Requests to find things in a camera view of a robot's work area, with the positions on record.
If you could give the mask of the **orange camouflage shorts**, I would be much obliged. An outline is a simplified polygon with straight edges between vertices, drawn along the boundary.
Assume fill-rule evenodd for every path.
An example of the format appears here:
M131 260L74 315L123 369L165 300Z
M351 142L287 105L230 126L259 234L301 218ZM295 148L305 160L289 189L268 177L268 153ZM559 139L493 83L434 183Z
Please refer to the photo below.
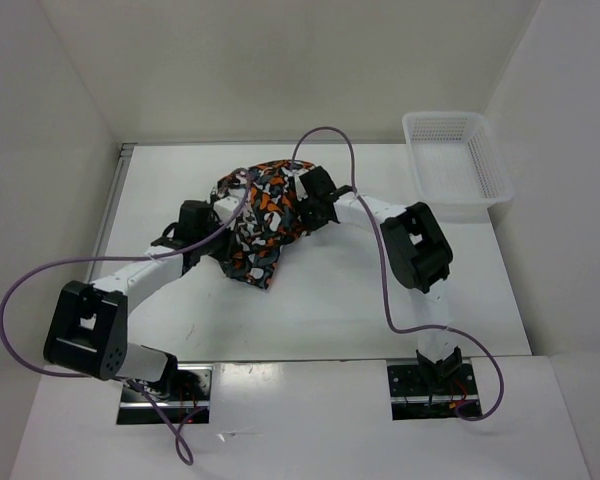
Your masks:
M300 177L315 168L310 162L277 160L218 180L210 193L214 207L233 194L242 197L249 192L226 246L214 255L228 278L261 290L270 287L282 248L308 232L299 212L297 186Z

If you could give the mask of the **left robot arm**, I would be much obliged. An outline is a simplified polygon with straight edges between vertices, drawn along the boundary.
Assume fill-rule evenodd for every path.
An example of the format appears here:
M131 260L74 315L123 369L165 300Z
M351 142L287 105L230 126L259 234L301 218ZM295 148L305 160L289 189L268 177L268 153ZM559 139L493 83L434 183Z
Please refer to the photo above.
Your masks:
M178 220L146 251L92 283L71 281L60 292L43 357L100 380L130 379L165 400L180 385L177 357L128 340L129 316L162 287L183 277L203 256L219 252L229 238L210 203L185 201Z

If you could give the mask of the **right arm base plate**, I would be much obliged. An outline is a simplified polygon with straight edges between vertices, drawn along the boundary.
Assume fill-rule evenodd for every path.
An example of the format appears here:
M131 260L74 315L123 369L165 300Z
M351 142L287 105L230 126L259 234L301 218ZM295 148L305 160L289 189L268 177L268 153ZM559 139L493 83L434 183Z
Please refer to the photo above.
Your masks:
M454 418L457 408L468 418L482 415L473 368L468 361L446 384L432 391L415 360L388 362L386 370L394 421Z

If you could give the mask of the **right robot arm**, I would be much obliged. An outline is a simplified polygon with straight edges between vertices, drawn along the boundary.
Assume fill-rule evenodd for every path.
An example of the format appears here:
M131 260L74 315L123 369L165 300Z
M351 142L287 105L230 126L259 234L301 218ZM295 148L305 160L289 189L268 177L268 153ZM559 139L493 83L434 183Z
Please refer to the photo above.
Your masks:
M362 195L353 187L336 187L317 167L296 184L301 219L312 229L328 222L349 224L371 232L379 248L385 313L390 313L388 275L407 289L416 325L416 360L420 385L430 393L449 386L462 363L451 337L446 280L452 249L430 207L422 202L396 205Z

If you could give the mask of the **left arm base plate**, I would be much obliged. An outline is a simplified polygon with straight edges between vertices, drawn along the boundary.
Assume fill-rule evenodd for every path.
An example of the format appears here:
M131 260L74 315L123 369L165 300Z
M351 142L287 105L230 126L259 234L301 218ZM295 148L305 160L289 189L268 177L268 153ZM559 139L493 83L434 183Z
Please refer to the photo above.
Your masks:
M182 421L208 424L213 369L212 364L180 363L175 378L165 390L159 390L157 383L141 380L136 380L136 383L174 426ZM127 384L122 387L117 425L156 425L162 422L162 417L141 392Z

